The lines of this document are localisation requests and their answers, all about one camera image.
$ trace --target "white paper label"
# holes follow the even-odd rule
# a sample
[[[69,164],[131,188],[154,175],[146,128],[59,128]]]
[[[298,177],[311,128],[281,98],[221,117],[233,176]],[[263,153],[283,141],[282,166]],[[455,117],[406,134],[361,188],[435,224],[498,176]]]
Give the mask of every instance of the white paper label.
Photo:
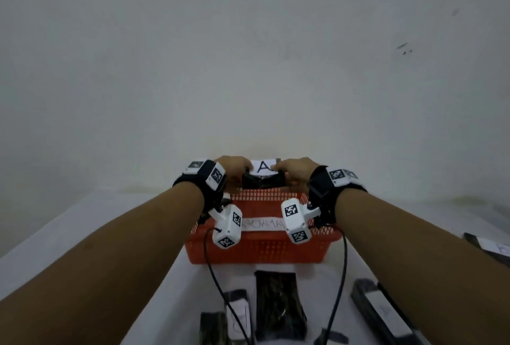
[[[496,243],[495,241],[485,239],[483,237],[477,237],[478,244],[483,250],[495,252],[497,254],[505,255],[510,257],[510,245],[503,245]]]
[[[241,231],[285,231],[281,217],[254,217],[242,220]]]
[[[388,302],[382,291],[370,291],[365,296],[394,337],[408,336],[413,333],[391,303]]]
[[[272,160],[251,160],[253,170],[250,171],[251,175],[265,176],[277,174],[277,171],[271,170],[271,165],[277,163],[276,159]]]
[[[250,338],[252,336],[252,325],[250,325],[250,308],[248,305],[248,301],[247,300],[233,301],[230,303],[230,305],[236,312],[239,321],[241,321],[241,324],[243,325],[246,335],[248,336],[248,338]],[[233,340],[244,339],[243,332],[241,331],[239,324],[234,318],[232,311],[230,311],[228,306],[225,306],[225,309],[228,337]]]

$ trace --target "white table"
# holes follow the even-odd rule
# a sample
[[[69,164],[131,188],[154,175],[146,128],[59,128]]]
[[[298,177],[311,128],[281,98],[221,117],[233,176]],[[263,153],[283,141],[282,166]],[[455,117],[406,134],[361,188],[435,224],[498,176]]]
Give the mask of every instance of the white table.
[[[114,191],[89,194],[0,259],[0,298],[34,277],[97,228],[153,196],[149,193]],[[496,241],[510,241],[507,234],[458,207],[400,206],[457,236],[470,232]],[[252,319],[256,311],[255,270],[296,272],[299,295],[308,317],[307,342],[311,343],[328,322],[340,283],[342,264],[343,243],[339,241],[331,245],[323,264],[215,265],[214,271],[223,290],[248,290]],[[351,344],[377,344],[349,297],[354,280],[359,277],[375,279],[349,244],[346,284],[333,329],[347,335]],[[223,301],[207,267],[192,265],[183,249],[123,344],[198,343],[200,313],[222,309]]]

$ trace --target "black cable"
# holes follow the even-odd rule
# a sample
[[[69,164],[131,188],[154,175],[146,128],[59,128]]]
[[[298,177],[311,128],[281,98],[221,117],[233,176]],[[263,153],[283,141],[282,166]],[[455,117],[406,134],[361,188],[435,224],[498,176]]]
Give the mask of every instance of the black cable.
[[[331,326],[333,325],[333,320],[335,319],[335,314],[338,309],[338,304],[340,303],[340,297],[342,296],[342,291],[344,289],[345,284],[345,275],[347,274],[347,239],[342,230],[339,229],[342,233],[342,238],[344,239],[344,268],[342,270],[342,280],[340,281],[340,288],[338,289],[337,299],[335,300],[335,304],[333,305],[333,311],[331,312],[331,317],[329,317],[328,327],[324,333],[324,338],[322,339],[322,345],[326,345],[328,342],[329,332],[331,331]]]
[[[203,255],[206,257],[207,266],[209,267],[209,271],[211,272],[211,277],[213,277],[214,284],[218,288],[218,291],[220,292],[221,297],[225,301],[225,304],[228,306],[230,311],[232,311],[233,317],[236,319],[237,324],[239,325],[239,327],[241,328],[241,331],[243,332],[243,336],[244,336],[244,339],[246,340],[246,344],[247,345],[251,345],[252,342],[249,340],[248,335],[244,331],[244,327],[241,324],[241,321],[239,320],[239,317],[237,316],[236,312],[233,310],[233,308],[230,305],[230,303],[226,300],[225,294],[223,294],[223,291],[221,290],[220,284],[218,283],[218,280],[216,279],[216,276],[214,275],[213,267],[211,267],[211,261],[209,260],[209,255],[207,255],[207,236],[208,236],[209,232],[211,232],[212,230],[216,230],[218,232],[221,232],[221,230],[216,228],[216,227],[209,228],[207,230],[206,235],[203,237]]]

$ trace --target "forearm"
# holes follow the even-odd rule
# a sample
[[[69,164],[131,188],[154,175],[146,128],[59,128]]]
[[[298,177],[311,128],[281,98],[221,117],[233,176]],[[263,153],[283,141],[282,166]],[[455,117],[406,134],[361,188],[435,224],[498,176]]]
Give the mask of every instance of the forearm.
[[[102,226],[0,301],[6,343],[119,343],[161,284],[203,208],[180,183]]]
[[[508,341],[508,268],[360,190],[344,190],[335,212],[354,248],[432,343]]]

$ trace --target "white camera housing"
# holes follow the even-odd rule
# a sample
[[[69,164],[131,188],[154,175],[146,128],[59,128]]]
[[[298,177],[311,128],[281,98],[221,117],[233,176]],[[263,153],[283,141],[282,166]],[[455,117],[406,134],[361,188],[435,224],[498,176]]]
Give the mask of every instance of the white camera housing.
[[[234,204],[228,204],[221,212],[212,209],[209,211],[210,216],[216,220],[214,225],[220,232],[214,230],[213,242],[221,249],[230,248],[241,240],[241,226],[243,221],[243,213]]]
[[[308,228],[308,220],[319,216],[320,209],[317,207],[310,210],[295,198],[284,201],[281,208],[285,231],[290,241],[296,245],[309,241],[312,233]]]

